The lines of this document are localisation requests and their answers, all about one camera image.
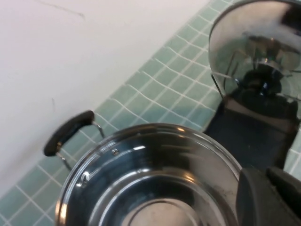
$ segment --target black pot handle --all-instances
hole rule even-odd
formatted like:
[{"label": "black pot handle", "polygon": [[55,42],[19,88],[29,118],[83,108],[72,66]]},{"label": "black pot handle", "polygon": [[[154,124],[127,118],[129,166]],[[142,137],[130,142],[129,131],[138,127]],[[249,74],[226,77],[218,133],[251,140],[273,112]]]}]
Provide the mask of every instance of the black pot handle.
[{"label": "black pot handle", "polygon": [[45,156],[55,156],[58,155],[66,165],[68,169],[71,169],[69,164],[66,162],[65,158],[63,158],[59,151],[61,147],[72,137],[74,136],[82,127],[95,125],[99,129],[102,137],[104,137],[103,129],[94,122],[94,112],[93,111],[85,111],[75,117],[71,118],[67,122],[65,122],[48,140],[44,147],[44,155]]}]

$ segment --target grout line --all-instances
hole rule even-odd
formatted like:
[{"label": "grout line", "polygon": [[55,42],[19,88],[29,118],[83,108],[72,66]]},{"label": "grout line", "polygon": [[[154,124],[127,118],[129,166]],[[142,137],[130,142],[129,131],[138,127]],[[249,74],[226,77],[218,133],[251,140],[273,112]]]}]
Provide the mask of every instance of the grout line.
[{"label": "grout line", "polygon": [[296,159],[295,163],[293,164],[289,174],[291,174],[291,175],[293,174],[293,171],[295,170],[296,166],[298,165],[300,159],[301,159],[301,154],[298,155],[298,158]]},{"label": "grout line", "polygon": [[55,183],[57,183],[60,187],[62,187],[61,183],[58,182],[52,175],[50,175],[49,173],[47,173],[46,170],[44,170],[39,164],[37,165],[37,167],[43,171],[52,181],[54,181]]},{"label": "grout line", "polygon": [[[205,95],[201,98],[200,102],[202,102],[202,101],[208,96],[208,94],[211,93],[212,90],[213,90],[213,89],[209,89],[209,90],[205,93]],[[187,119],[186,119],[186,120],[183,120],[182,123],[181,123],[181,125],[184,124],[184,123],[188,120],[188,118],[194,113],[194,111],[196,110],[197,107],[198,107],[198,105],[195,106],[195,107],[188,113],[188,115],[186,116]]]},{"label": "grout line", "polygon": [[198,48],[198,49],[200,49],[200,50],[202,50],[202,51],[208,52],[206,49],[204,49],[204,48],[202,48],[202,47],[200,47],[200,46],[197,46],[197,45],[195,45],[195,44],[193,44],[193,43],[187,41],[186,39],[182,38],[182,37],[179,36],[179,35],[176,35],[176,37],[178,37],[179,39],[182,39],[183,41],[185,41],[186,43],[188,43],[188,44],[191,45],[191,46],[194,46],[195,48]]},{"label": "grout line", "polygon": [[[109,98],[109,99],[114,100],[114,101],[116,101],[117,103],[121,104],[121,102],[119,102],[119,101],[116,100],[116,99],[112,99],[112,98]],[[147,122],[145,119],[141,118],[139,115],[135,114],[134,112],[132,112],[132,111],[131,111],[130,109],[128,109],[127,107],[124,106],[124,109],[128,110],[131,114],[133,114],[134,116],[138,117],[139,119],[141,119],[141,120]]]},{"label": "grout line", "polygon": [[[169,90],[171,90],[171,91],[173,91],[173,92],[175,92],[175,93],[177,93],[177,94],[179,94],[180,96],[184,96],[183,95],[183,93],[180,93],[180,92],[178,92],[178,91],[176,91],[176,90],[174,90],[174,89],[172,89],[171,87],[169,87],[169,85],[168,86],[166,86],[166,85],[163,85],[163,84],[161,84],[162,86],[164,86],[166,89],[169,89]],[[189,100],[191,100],[191,101],[193,101],[193,102],[195,102],[195,103],[198,103],[198,104],[202,104],[202,103],[200,103],[199,101],[197,101],[197,100],[195,100],[195,99],[192,99],[191,97],[188,97],[188,96],[184,96],[184,97],[186,97],[187,99],[189,99]],[[208,109],[210,109],[210,110],[212,110],[212,111],[214,111],[215,112],[215,110],[214,109],[211,109],[210,107],[207,107],[207,106],[205,106],[205,105],[203,105],[205,108],[208,108]]]},{"label": "grout line", "polygon": [[88,138],[91,142],[93,142],[94,144],[96,144],[96,142],[94,140],[91,139],[91,137],[89,137],[83,130],[79,130],[86,138]]},{"label": "grout line", "polygon": [[218,11],[218,10],[216,10],[216,9],[212,8],[211,6],[209,6],[209,8],[210,8],[210,9],[212,9],[213,11],[215,11],[215,12],[219,13],[219,14],[221,13],[220,11]]},{"label": "grout line", "polygon": [[105,122],[107,123],[107,125],[110,125],[110,126],[112,126],[114,129],[119,130],[117,127],[113,126],[109,121],[107,121],[104,117],[102,117],[99,113],[94,112],[94,114],[96,114],[97,116],[99,116],[99,117],[101,117],[103,120],[105,120]]},{"label": "grout line", "polygon": [[291,152],[293,152],[293,153],[295,153],[295,154],[300,154],[299,152],[297,152],[297,151],[293,150],[292,148],[290,148],[290,150],[289,150],[289,151],[291,151]]},{"label": "grout line", "polygon": [[[158,76],[158,75],[159,75],[159,72],[161,73],[161,71],[163,71],[163,68],[164,68],[164,67],[162,67],[155,75]],[[140,90],[144,90],[150,83],[151,83],[151,79],[150,79],[149,81],[147,81],[147,82],[140,88]],[[138,96],[138,92],[136,92],[132,97],[130,97],[130,98],[128,99],[128,101],[125,102],[124,105],[121,105],[121,108],[120,108],[118,111],[115,112],[115,114],[109,119],[109,122],[111,122],[112,120],[114,120],[114,119],[122,112],[122,110],[123,110],[129,103],[131,103],[131,102],[136,98],[136,96]]]},{"label": "grout line", "polygon": [[0,214],[0,218],[2,218],[2,220],[4,221],[4,225],[11,226],[10,222],[2,214]]},{"label": "grout line", "polygon": [[190,60],[190,59],[188,59],[188,58],[186,58],[186,57],[184,57],[184,56],[178,54],[178,53],[175,52],[172,48],[170,48],[170,49],[171,49],[177,56],[179,56],[179,57],[181,57],[181,58],[183,58],[183,59],[185,59],[185,60],[187,60],[187,61],[191,61],[192,63],[195,63],[195,64],[197,64],[197,65],[203,66],[203,67],[205,67],[206,69],[209,69],[209,70],[210,70],[210,67],[209,67],[209,66],[206,66],[206,65],[200,64],[200,63],[198,63],[198,62],[196,62],[196,61]]},{"label": "grout line", "polygon": [[[157,105],[159,105],[160,107],[162,107],[162,108],[164,108],[165,110],[167,110],[168,112],[172,112],[172,113],[174,113],[175,115],[177,115],[177,116],[179,116],[179,117],[181,117],[181,118],[184,118],[183,116],[181,116],[181,115],[179,115],[179,114],[177,114],[177,113],[175,113],[175,112],[173,112],[172,110],[170,110],[170,109],[168,109],[167,107],[164,107],[163,105],[161,105],[161,104],[159,104],[158,102],[156,102],[155,100],[152,100],[152,99],[149,99],[148,97],[146,97],[146,96],[144,96],[146,99],[148,99],[148,100],[150,100],[151,101],[151,103],[149,104],[149,106],[140,114],[140,115],[143,115],[153,104],[157,104]],[[137,119],[135,119],[132,123],[131,123],[131,125],[133,125],[135,122],[137,122]]]},{"label": "grout line", "polygon": [[225,2],[225,3],[227,4],[227,6],[229,6],[229,5],[230,5],[229,3],[232,2],[232,1],[227,2],[227,1],[225,1],[225,0],[221,0],[221,1]]},{"label": "grout line", "polygon": [[[200,55],[203,54],[204,51],[200,51],[193,59],[197,59]],[[192,87],[197,83],[198,79],[200,79],[204,74],[205,74],[206,70],[203,70],[196,79],[192,79],[192,83],[187,87],[187,89],[179,96],[179,98],[174,102],[174,104],[170,107],[170,109],[172,110],[183,97],[187,97],[186,94],[192,89]],[[159,121],[162,121],[166,116],[167,116],[168,112],[166,112],[164,115],[161,116],[161,118],[159,119]]]},{"label": "grout line", "polygon": [[[197,77],[197,79],[200,79],[201,77],[203,77],[204,74],[205,74],[205,70],[202,71],[202,73],[200,73],[200,75]],[[183,92],[183,96],[184,96],[184,97],[186,97],[185,94],[188,93],[188,92],[192,89],[193,86],[194,86],[194,83],[192,83],[192,84],[191,84],[191,85]],[[181,99],[182,99],[182,97],[179,97],[179,98],[174,102],[174,104],[170,107],[170,109],[173,109],[173,108],[180,102]],[[199,103],[196,104],[196,106],[193,108],[193,110],[196,109],[197,106],[199,106]],[[189,113],[188,115],[185,116],[185,119],[183,119],[183,121],[181,122],[181,125],[183,125],[187,120],[190,121],[190,120],[188,119],[189,116],[190,116],[190,113]],[[163,120],[164,117],[166,117],[166,115],[163,115],[163,116],[159,119],[159,121]]]},{"label": "grout line", "polygon": [[71,154],[69,154],[65,149],[63,149],[62,147],[61,147],[61,151],[64,152],[65,155],[67,155],[68,157],[70,157],[70,159],[72,159],[73,161],[77,162],[77,160]]},{"label": "grout line", "polygon": [[[205,25],[204,27],[203,27],[203,29],[200,31],[200,32],[202,32],[202,31],[204,31],[205,29],[207,29],[207,27],[209,26],[210,24],[207,24],[207,25]],[[190,41],[194,41],[194,40],[196,40],[199,36],[200,36],[201,34],[200,33],[198,33],[197,35],[195,35]],[[176,52],[176,55],[172,58],[172,59],[170,59],[166,64],[163,64],[163,65],[165,65],[165,66],[169,66],[177,57],[178,57],[178,54],[181,54],[181,53],[183,53],[187,48],[189,47],[189,44],[187,43],[182,49],[180,49],[179,50],[179,52],[177,53]],[[169,85],[166,87],[166,88],[170,88],[170,86],[178,79],[180,77],[180,75],[179,75],[179,73],[178,73],[178,75],[169,83]],[[159,94],[158,94],[158,96],[154,99],[154,102],[156,103],[156,101],[166,92],[166,90],[167,89],[163,89]],[[146,108],[145,108],[145,110],[144,111],[142,111],[141,112],[141,114],[140,114],[140,116],[141,115],[143,115],[151,106],[153,105],[153,103],[151,103],[151,104],[149,104]],[[130,124],[130,126],[132,126],[132,125],[134,125],[136,122],[138,121],[138,119],[135,119],[131,124]]]},{"label": "grout line", "polygon": [[208,22],[208,23],[210,23],[210,24],[213,24],[212,21],[207,20],[206,18],[203,18],[201,15],[198,15],[198,17],[200,17],[201,19],[205,20],[206,22]]},{"label": "grout line", "polygon": [[203,85],[203,86],[206,86],[206,87],[208,87],[208,88],[212,88],[212,86],[209,86],[209,85],[207,85],[207,84],[205,84],[205,83],[202,83],[202,82],[198,81],[198,79],[200,79],[200,78],[192,79],[191,77],[188,77],[187,75],[185,75],[185,74],[183,74],[183,73],[177,72],[177,71],[175,71],[174,69],[172,69],[172,68],[170,68],[170,67],[168,67],[168,66],[166,66],[166,65],[165,65],[165,67],[168,68],[169,70],[171,70],[171,71],[173,71],[173,72],[175,72],[175,73],[177,73],[177,74],[179,74],[179,75],[181,75],[181,76],[183,76],[183,77],[185,77],[185,78],[191,80],[192,82],[198,83],[198,84]]},{"label": "grout line", "polygon": [[[27,197],[27,199],[29,200],[28,201],[28,204],[31,202],[33,205],[35,205],[43,214],[46,215],[47,218],[49,218],[52,222],[53,220],[51,219],[50,216],[48,216],[48,214],[38,205],[36,204],[36,202],[26,193],[24,192],[18,185],[16,185],[16,188],[19,189],[19,191],[21,193],[23,193],[23,195],[25,195]],[[42,186],[32,197],[35,197],[37,194],[39,194],[42,190],[44,189],[44,186]]]},{"label": "grout line", "polygon": [[195,30],[197,33],[201,34],[200,31],[198,29],[194,28],[193,26],[191,26],[189,24],[187,26],[190,27],[191,29]]},{"label": "grout line", "polygon": [[30,203],[29,200],[27,200],[9,219],[10,222],[13,218],[15,218],[16,215],[18,215],[19,212],[21,212],[28,204]]},{"label": "grout line", "polygon": [[[55,206],[56,205],[56,202],[54,203],[54,204],[52,204],[49,208],[48,208],[48,210],[46,210],[46,213],[49,215],[49,211],[52,209],[52,207],[53,206]],[[32,226],[36,226],[44,217],[46,217],[46,215],[42,215]]]}]

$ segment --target white wall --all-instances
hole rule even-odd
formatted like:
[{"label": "white wall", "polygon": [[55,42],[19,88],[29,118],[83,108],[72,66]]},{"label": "white wall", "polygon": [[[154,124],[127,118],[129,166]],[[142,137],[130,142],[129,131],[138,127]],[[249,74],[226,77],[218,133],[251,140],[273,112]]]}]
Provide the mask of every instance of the white wall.
[{"label": "white wall", "polygon": [[2,0],[0,195],[209,0]]}]

